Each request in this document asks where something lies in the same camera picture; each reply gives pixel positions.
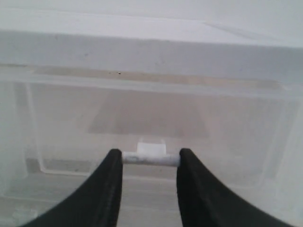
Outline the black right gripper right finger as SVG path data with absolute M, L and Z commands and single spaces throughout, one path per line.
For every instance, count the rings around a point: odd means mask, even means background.
M 177 196 L 185 227 L 286 227 L 287 223 L 247 202 L 183 148 L 177 167 Z

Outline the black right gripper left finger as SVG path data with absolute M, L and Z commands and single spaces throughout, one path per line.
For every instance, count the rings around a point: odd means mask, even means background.
M 26 227 L 115 227 L 122 197 L 122 152 L 112 149 L 91 176 Z

